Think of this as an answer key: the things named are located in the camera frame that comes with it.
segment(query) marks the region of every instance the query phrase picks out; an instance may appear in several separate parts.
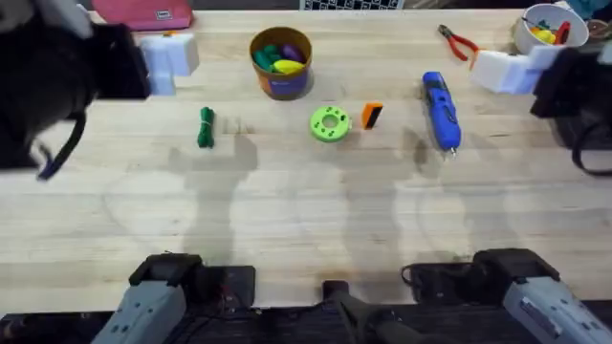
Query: green cord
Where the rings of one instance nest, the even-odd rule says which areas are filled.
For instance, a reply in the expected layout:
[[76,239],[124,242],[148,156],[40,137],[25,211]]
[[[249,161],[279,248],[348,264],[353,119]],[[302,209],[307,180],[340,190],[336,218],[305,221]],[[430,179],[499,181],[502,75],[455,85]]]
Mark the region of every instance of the green cord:
[[212,137],[212,125],[214,124],[214,112],[212,109],[205,107],[200,110],[200,134],[198,134],[198,146],[200,148],[214,147],[214,138]]

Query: orange block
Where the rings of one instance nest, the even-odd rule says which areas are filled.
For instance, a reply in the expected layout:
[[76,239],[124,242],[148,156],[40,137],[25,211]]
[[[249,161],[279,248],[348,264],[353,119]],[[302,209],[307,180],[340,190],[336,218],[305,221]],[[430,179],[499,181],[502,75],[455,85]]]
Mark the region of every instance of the orange block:
[[361,113],[361,126],[365,130],[370,130],[374,127],[379,114],[383,110],[383,104],[379,102],[369,102],[365,104]]

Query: blue electric screwdriver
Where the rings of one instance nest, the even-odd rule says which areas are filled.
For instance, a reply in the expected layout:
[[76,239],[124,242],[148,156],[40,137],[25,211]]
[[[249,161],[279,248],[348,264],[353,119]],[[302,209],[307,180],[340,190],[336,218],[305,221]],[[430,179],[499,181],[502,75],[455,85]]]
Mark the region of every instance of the blue electric screwdriver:
[[427,72],[423,75],[423,85],[431,125],[438,145],[442,150],[449,150],[455,156],[461,144],[461,128],[457,122],[455,107],[452,105],[447,84],[440,73]]

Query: wooden table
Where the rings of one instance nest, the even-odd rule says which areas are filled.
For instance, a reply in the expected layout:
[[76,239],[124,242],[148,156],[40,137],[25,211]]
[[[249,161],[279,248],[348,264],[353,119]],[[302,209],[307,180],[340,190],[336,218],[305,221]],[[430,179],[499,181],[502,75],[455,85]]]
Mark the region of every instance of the wooden table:
[[[612,183],[572,165],[529,114],[531,96],[472,85],[436,32],[507,49],[520,13],[199,12],[202,64],[176,97],[96,102],[53,180],[0,179],[0,310],[113,310],[130,273],[165,250],[255,266],[259,306],[314,303],[332,278],[366,300],[406,301],[401,266],[492,247],[531,248],[577,296],[612,297]],[[300,100],[268,99],[249,62],[253,35],[278,25],[313,43],[315,86]],[[455,160],[429,134],[426,71],[444,75],[457,107]],[[384,109],[364,132],[373,100]],[[337,144],[308,131],[330,104],[355,120]],[[204,106],[218,116],[213,150],[196,145]],[[70,130],[42,139],[59,147]]]

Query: green spool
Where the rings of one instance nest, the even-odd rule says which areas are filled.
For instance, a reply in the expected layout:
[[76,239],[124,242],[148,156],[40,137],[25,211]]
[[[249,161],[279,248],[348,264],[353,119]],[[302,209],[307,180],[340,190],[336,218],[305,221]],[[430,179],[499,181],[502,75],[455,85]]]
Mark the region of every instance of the green spool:
[[351,130],[351,118],[338,106],[318,108],[310,117],[310,131],[323,142],[342,140]]

